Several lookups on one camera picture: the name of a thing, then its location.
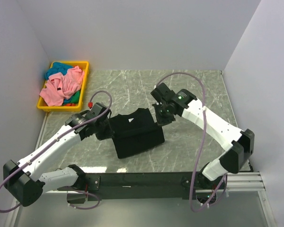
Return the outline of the black t shirt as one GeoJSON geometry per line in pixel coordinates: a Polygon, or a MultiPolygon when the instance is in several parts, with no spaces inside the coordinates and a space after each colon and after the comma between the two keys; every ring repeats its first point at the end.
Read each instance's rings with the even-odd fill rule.
{"type": "Polygon", "coordinates": [[[165,142],[163,129],[154,122],[148,108],[138,108],[128,115],[119,114],[109,123],[119,159],[143,153],[165,142]]]}

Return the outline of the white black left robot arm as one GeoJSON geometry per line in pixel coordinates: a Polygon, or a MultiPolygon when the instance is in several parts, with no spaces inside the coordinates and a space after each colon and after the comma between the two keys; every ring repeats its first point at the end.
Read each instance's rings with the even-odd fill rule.
{"type": "Polygon", "coordinates": [[[104,131],[110,108],[95,103],[76,113],[42,146],[18,162],[3,166],[4,187],[24,206],[30,206],[48,191],[67,187],[80,190],[87,184],[85,172],[75,164],[48,172],[47,169],[66,151],[85,138],[104,131]]]}

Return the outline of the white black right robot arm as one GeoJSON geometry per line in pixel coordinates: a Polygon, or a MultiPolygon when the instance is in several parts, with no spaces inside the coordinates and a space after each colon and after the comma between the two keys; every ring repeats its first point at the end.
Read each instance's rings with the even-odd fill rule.
{"type": "Polygon", "coordinates": [[[195,177],[195,183],[200,189],[210,188],[223,175],[237,174],[253,153],[255,134],[250,129],[242,129],[231,125],[216,115],[202,101],[186,89],[175,93],[164,83],[151,92],[156,100],[153,105],[157,123],[168,125],[178,115],[215,139],[224,152],[213,161],[207,163],[195,177]]]}

